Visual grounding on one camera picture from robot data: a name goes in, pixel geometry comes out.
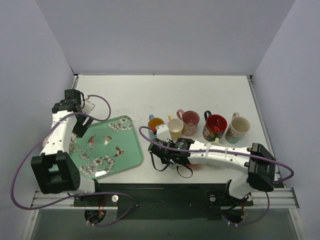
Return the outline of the cream dragon mug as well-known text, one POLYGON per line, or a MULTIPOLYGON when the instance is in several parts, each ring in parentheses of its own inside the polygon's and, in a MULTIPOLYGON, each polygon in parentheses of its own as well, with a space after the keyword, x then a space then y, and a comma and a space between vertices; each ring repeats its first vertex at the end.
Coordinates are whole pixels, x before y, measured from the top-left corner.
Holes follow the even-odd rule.
POLYGON ((173 161, 170 161, 169 162, 169 165, 168 165, 168 168, 169 169, 172 169, 172 170, 176 170, 177 169, 177 164, 175 163, 175 162, 173 162, 173 161))

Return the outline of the orange mug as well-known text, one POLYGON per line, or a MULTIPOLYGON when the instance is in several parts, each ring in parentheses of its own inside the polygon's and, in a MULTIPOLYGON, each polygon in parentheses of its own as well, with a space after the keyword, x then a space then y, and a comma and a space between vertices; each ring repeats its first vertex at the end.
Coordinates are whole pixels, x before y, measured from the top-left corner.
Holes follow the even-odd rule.
POLYGON ((202 168, 201 164, 188 164, 188 167, 190 167, 192 170, 198 170, 202 168))

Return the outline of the yellow mug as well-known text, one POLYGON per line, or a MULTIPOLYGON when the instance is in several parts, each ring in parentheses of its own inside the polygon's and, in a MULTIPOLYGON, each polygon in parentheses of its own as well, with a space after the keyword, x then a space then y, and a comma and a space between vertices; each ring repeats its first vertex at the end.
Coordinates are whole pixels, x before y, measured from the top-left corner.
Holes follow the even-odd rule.
POLYGON ((171 138, 175 141, 182 135, 184 124, 180 119, 169 115, 167 127, 169 129, 171 138))

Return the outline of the pink mug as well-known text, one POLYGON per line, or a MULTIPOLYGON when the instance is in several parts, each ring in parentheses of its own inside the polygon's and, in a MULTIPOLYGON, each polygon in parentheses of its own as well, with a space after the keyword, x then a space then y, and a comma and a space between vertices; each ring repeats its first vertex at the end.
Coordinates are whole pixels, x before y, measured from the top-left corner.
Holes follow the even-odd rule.
POLYGON ((183 111, 182 109, 179 109, 176 115, 183 122, 182 134, 193 136, 197 132, 200 116, 195 111, 183 111))

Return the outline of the blue floral mug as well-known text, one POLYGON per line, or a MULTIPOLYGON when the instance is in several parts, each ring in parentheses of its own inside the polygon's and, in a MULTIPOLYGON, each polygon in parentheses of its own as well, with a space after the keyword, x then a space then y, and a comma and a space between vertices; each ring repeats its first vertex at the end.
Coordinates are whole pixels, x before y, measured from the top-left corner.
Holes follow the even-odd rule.
POLYGON ((156 127, 163 125, 165 122, 161 118, 155 117, 153 114, 150 114, 148 119, 148 136, 150 140, 154 140, 157 137, 156 127))

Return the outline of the black gold-rimmed mug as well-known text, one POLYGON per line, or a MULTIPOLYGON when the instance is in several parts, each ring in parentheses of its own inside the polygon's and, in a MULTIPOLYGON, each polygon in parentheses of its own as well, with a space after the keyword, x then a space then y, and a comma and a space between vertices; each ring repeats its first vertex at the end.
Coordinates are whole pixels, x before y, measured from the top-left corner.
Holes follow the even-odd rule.
POLYGON ((209 110, 204 112, 204 119, 203 137, 208 142, 214 142, 216 139, 219 141, 228 127, 227 120, 221 115, 212 114, 209 110))

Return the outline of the beige bird mug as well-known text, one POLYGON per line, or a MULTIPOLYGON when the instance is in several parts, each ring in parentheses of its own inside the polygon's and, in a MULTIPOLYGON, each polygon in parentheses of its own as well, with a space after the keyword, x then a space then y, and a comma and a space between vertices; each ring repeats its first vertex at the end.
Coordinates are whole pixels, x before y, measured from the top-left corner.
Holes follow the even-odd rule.
POLYGON ((225 140, 230 144, 238 143, 251 129, 251 123, 240 116, 238 112, 234 112, 231 122, 225 133, 225 140))

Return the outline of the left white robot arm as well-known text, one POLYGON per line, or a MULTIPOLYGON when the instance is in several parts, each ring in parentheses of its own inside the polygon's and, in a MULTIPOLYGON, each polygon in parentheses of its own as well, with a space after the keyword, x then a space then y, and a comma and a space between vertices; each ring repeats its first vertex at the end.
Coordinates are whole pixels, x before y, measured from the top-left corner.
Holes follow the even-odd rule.
POLYGON ((52 108, 52 132, 39 156, 31 159, 31 168, 43 194, 85 194, 92 206, 99 205, 103 193, 95 188, 95 181, 81 177, 80 171, 69 155, 71 136, 84 136, 92 118, 84 116, 81 97, 75 89, 64 91, 64 99, 52 108))

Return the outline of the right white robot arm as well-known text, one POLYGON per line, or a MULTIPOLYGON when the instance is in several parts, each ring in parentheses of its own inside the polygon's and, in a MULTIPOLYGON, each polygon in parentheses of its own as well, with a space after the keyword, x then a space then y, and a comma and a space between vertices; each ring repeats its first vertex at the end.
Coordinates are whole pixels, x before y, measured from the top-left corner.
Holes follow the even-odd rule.
POLYGON ((236 204, 253 190, 272 192, 275 187, 276 160, 259 143, 251 147, 226 147, 202 143, 189 138, 176 142, 160 140, 150 142, 148 152, 160 158, 165 165, 210 165, 238 171, 241 176, 230 180, 223 192, 224 201, 236 204))

